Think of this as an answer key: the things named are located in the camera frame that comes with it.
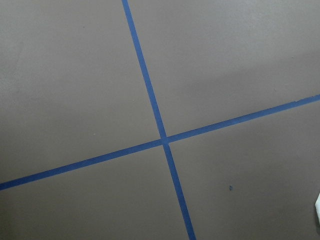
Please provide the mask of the cream long sleeve shirt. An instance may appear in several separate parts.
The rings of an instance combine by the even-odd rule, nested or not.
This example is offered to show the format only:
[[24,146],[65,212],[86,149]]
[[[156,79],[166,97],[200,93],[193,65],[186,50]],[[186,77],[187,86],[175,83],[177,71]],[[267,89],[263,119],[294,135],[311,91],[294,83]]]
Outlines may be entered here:
[[316,211],[316,216],[317,216],[317,219],[318,219],[318,223],[320,223],[320,193],[317,196],[317,199],[315,201],[314,206],[315,206],[315,211]]

